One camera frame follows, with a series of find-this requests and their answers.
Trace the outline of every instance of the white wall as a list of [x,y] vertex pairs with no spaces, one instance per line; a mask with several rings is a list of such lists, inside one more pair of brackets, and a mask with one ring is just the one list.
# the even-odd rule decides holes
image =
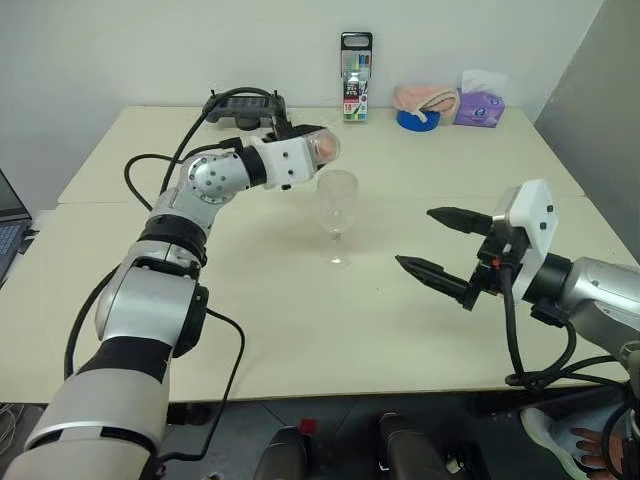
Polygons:
[[51,207],[122,107],[201,104],[208,89],[340,101],[339,33],[371,30],[373,105],[468,68],[520,82],[532,120],[602,0],[0,0],[0,165]]

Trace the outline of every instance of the black device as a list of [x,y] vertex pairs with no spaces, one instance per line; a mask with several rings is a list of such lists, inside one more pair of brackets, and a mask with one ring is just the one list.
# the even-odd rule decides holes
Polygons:
[[[211,97],[203,107],[203,111],[210,109],[218,95],[211,90]],[[266,127],[276,128],[279,124],[286,124],[287,109],[284,98],[275,90],[269,97],[254,95],[235,95],[225,98],[207,115],[207,122],[216,123],[221,118],[234,118],[240,130],[251,131],[262,126],[262,120],[270,122]]]
[[9,270],[30,225],[31,215],[0,170],[0,280]]

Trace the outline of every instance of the laptop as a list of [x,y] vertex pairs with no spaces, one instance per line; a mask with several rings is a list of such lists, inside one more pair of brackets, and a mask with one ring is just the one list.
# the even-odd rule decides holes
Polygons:
[[30,225],[31,215],[0,170],[0,280],[9,270]]

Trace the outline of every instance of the marker set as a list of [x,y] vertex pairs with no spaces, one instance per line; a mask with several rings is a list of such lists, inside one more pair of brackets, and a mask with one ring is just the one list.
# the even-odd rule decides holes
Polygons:
[[344,32],[341,40],[343,118],[348,122],[363,122],[368,116],[373,35]]

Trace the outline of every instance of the purple tissue box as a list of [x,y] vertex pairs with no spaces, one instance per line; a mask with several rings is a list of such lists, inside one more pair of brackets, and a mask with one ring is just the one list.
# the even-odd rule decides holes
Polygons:
[[460,107],[453,121],[455,125],[495,128],[504,112],[502,97],[484,92],[462,93],[460,89],[458,93]]

